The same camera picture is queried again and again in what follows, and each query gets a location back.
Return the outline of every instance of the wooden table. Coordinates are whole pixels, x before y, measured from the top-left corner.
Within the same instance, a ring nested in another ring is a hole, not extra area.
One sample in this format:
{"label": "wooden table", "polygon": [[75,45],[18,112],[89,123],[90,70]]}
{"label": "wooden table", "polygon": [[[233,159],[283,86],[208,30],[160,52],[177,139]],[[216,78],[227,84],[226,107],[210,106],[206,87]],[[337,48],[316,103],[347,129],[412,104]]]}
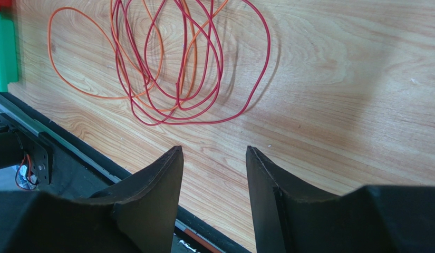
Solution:
{"label": "wooden table", "polygon": [[[367,183],[435,185],[435,0],[253,3],[269,23],[272,57],[249,111],[230,122],[149,128],[134,119],[128,101],[89,98],[64,84],[48,61],[50,14],[77,7],[109,31],[107,0],[16,0],[21,81],[9,90],[131,172],[182,145],[180,204],[250,251],[247,145],[337,194]],[[149,20],[140,1],[132,5],[143,34]],[[172,71],[161,78],[171,81],[182,23],[171,1],[163,13]],[[224,95],[202,119],[242,106],[266,47],[260,22],[241,1],[230,1],[216,23],[227,60]],[[55,62],[67,79],[96,94],[123,94],[113,53],[91,23],[65,12],[53,29]]]}

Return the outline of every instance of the wooden surface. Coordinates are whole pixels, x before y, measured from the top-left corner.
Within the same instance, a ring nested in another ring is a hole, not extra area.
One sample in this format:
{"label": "wooden surface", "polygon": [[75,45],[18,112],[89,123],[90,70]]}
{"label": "wooden surface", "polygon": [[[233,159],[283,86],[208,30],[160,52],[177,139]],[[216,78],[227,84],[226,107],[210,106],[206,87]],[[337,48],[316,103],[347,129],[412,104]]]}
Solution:
{"label": "wooden surface", "polygon": [[[10,92],[131,172],[182,145],[180,204],[250,251],[247,145],[337,194],[366,183],[435,185],[435,0],[253,0],[272,32],[271,63],[256,104],[223,124],[154,128],[138,123],[127,101],[80,95],[50,67],[49,15],[77,7],[108,31],[108,1],[15,2],[22,75]],[[135,29],[143,34],[149,20],[134,2],[141,23]],[[167,81],[181,56],[182,24],[172,4],[160,23],[172,69],[162,76]],[[227,60],[224,96],[202,119],[242,106],[266,46],[258,19],[241,1],[230,0],[217,23]],[[123,94],[108,43],[85,19],[60,14],[52,47],[60,71],[78,87]]]}

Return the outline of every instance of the green plastic box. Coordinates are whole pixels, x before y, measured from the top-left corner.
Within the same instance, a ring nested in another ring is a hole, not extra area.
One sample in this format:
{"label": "green plastic box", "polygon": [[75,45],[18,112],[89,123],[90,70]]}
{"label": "green plastic box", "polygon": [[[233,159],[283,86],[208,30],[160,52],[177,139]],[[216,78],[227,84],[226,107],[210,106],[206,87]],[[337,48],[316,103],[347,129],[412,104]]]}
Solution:
{"label": "green plastic box", "polygon": [[8,84],[17,81],[14,24],[0,13],[0,92],[7,92]]}

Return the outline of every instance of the green container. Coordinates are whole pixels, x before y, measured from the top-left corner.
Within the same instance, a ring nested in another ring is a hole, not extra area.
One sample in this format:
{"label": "green container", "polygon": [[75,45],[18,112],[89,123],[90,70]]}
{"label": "green container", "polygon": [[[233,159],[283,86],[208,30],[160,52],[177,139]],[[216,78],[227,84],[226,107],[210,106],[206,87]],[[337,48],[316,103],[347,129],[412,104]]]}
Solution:
{"label": "green container", "polygon": [[13,21],[0,14],[0,92],[7,92],[8,84],[17,81],[16,41]]}

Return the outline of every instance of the cable bundle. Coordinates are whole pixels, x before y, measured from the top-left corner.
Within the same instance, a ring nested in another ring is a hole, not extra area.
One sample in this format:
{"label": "cable bundle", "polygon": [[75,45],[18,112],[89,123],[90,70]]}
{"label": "cable bundle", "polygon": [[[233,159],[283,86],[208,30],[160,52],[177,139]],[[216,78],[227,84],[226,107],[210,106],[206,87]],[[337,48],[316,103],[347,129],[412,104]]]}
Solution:
{"label": "cable bundle", "polygon": [[[262,68],[260,75],[259,75],[256,83],[254,84],[254,86],[253,86],[253,88],[252,88],[252,90],[247,98],[247,101],[245,102],[245,105],[235,115],[228,117],[228,118],[225,118],[225,119],[222,119],[222,120],[193,121],[193,119],[195,119],[195,118],[201,116],[202,114],[204,114],[205,112],[207,112],[215,104],[215,102],[218,98],[218,95],[219,95],[219,91],[221,88],[221,79],[222,79],[223,69],[224,69],[224,55],[223,55],[222,44],[220,42],[219,35],[217,33],[217,29],[216,29],[216,26],[214,24],[214,17],[224,8],[224,6],[228,3],[228,0],[225,0],[222,3],[222,5],[219,8],[217,8],[216,10],[214,10],[215,9],[214,0],[210,0],[209,10],[206,9],[205,5],[200,0],[195,0],[198,3],[198,5],[201,7],[201,9],[203,10],[204,14],[207,17],[207,21],[203,25],[199,25],[191,17],[190,11],[189,11],[188,6],[186,4],[186,0],[173,0],[175,5],[181,11],[183,29],[185,30],[184,36],[183,36],[183,51],[182,51],[182,59],[181,59],[181,62],[183,64],[180,66],[179,74],[177,76],[177,81],[175,83],[175,90],[176,90],[175,94],[169,94],[158,83],[158,77],[161,74],[162,65],[163,65],[164,47],[163,47],[161,33],[160,33],[158,27],[156,26],[156,23],[157,23],[157,19],[159,18],[159,15],[161,13],[161,10],[164,8],[164,6],[166,4],[166,1],[167,0],[162,0],[155,15],[152,16],[147,8],[145,0],[142,0],[144,7],[146,9],[146,12],[147,12],[147,16],[151,20],[151,24],[148,27],[148,32],[147,32],[147,36],[146,36],[143,48],[138,48],[136,41],[134,39],[134,33],[131,29],[131,24],[128,20],[128,13],[129,13],[129,9],[130,9],[129,6],[130,6],[130,3],[132,2],[132,0],[128,0],[126,3],[124,3],[122,0],[116,0],[116,1],[110,0],[110,29],[111,29],[111,35],[112,35],[111,39],[107,36],[105,31],[92,18],[90,18],[89,16],[87,16],[86,14],[81,12],[80,10],[78,10],[76,8],[72,8],[72,7],[63,7],[63,8],[59,8],[59,9],[55,10],[49,19],[49,24],[48,24],[48,28],[47,28],[47,48],[49,51],[49,59],[50,59],[50,62],[52,64],[54,71],[66,84],[68,84],[72,88],[76,89],[77,91],[79,91],[85,95],[88,95],[88,96],[91,96],[94,98],[98,98],[98,99],[108,99],[108,100],[127,99],[127,100],[129,100],[132,114],[142,124],[148,125],[148,126],[155,126],[155,125],[159,125],[159,124],[169,124],[169,125],[217,124],[217,123],[222,123],[225,121],[232,120],[232,119],[240,116],[247,109],[247,107],[250,103],[250,100],[252,99],[253,94],[255,93],[256,88],[258,87],[258,85],[259,85],[259,83],[260,83],[260,81],[261,81],[261,79],[262,79],[262,77],[267,69],[267,64],[269,61],[270,33],[269,33],[269,29],[267,27],[267,23],[266,23],[265,19],[263,18],[261,12],[248,0],[242,0],[249,7],[251,7],[255,11],[255,13],[259,16],[262,24],[264,25],[264,28],[266,30],[266,35],[267,35],[267,51],[266,51],[266,60],[264,63],[264,67]],[[72,10],[72,11],[78,12],[79,14],[81,14],[82,16],[84,16],[85,18],[90,20],[102,32],[102,34],[108,40],[108,42],[110,43],[110,46],[115,54],[115,65],[116,65],[117,76],[118,76],[119,82],[120,82],[126,96],[108,97],[108,96],[100,96],[100,95],[88,93],[86,91],[79,89],[78,87],[76,87],[72,83],[70,83],[68,80],[66,80],[59,73],[58,69],[56,68],[56,66],[54,64],[53,58],[52,58],[51,27],[52,27],[52,21],[53,21],[53,18],[55,17],[55,15],[61,11],[64,11],[64,10]],[[124,32],[120,31],[120,29],[119,29],[119,27],[122,25],[119,23],[120,20],[123,20]],[[189,43],[188,43],[188,35],[187,35],[188,24],[190,25],[190,31],[192,34],[192,40]],[[156,34],[157,34],[158,40],[160,42],[159,46],[160,46],[160,52],[161,52],[158,70],[157,70],[155,75],[150,70],[149,65],[148,65],[148,61],[147,61],[149,37],[152,34],[152,32],[156,32]],[[129,52],[127,52],[122,46],[122,35],[121,35],[122,33],[125,33],[126,39],[128,40],[126,42],[131,46],[131,51],[129,51]],[[205,54],[205,61],[204,61],[204,70],[203,70],[202,78],[201,78],[200,84],[198,85],[197,90],[195,92],[192,92],[194,84],[195,84],[195,77],[197,74],[197,42],[196,42],[196,39],[200,34],[202,34],[206,39],[206,54]],[[189,60],[188,55],[189,55],[189,52],[192,48],[194,49],[194,66],[192,69],[192,79],[191,79],[191,83],[190,83],[189,87],[187,88],[186,95],[182,96],[182,94],[184,93],[184,89],[185,89],[184,81],[185,81],[186,66],[187,66],[187,63]],[[214,59],[215,59],[215,65],[216,65],[216,69],[217,69],[217,71],[216,71],[217,72],[216,73],[217,81],[216,81],[214,87],[212,87],[212,89],[210,88],[211,91],[209,92],[209,94],[204,96],[203,99],[198,99],[200,101],[191,105],[191,106],[183,107],[182,105],[185,102],[187,102],[187,101],[190,102],[193,99],[198,98],[198,94],[200,93],[200,91],[203,90],[203,87],[205,86],[205,83],[206,83],[206,73],[207,73],[208,60],[209,60],[210,53],[213,54]],[[136,62],[130,60],[130,55],[136,59]],[[132,84],[131,84],[131,81],[130,81],[129,75],[128,75],[127,66],[125,65],[125,59],[127,59],[127,61],[130,62],[130,65],[136,71],[138,71],[139,74],[141,74],[141,76],[143,78],[144,91],[139,93],[139,94],[136,94],[136,92],[132,88]],[[157,108],[154,104],[153,96],[151,97],[151,92],[154,89],[159,90],[166,100],[172,101],[174,103],[174,106],[169,108],[169,109]],[[146,98],[148,103],[144,102],[141,99],[143,96]],[[173,116],[173,114],[176,110],[190,111],[190,110],[198,108],[201,105],[206,105],[207,103],[209,103],[209,104],[206,107],[202,106],[202,107],[205,107],[203,110],[199,111],[198,113],[196,113],[192,116],[187,116],[187,117],[183,117],[183,118]],[[153,116],[151,113],[149,113],[148,110],[154,111],[155,114],[158,115],[158,117],[156,118],[155,116]],[[145,115],[147,118],[142,119],[139,115],[136,114],[136,111],[142,112],[142,114]]]}

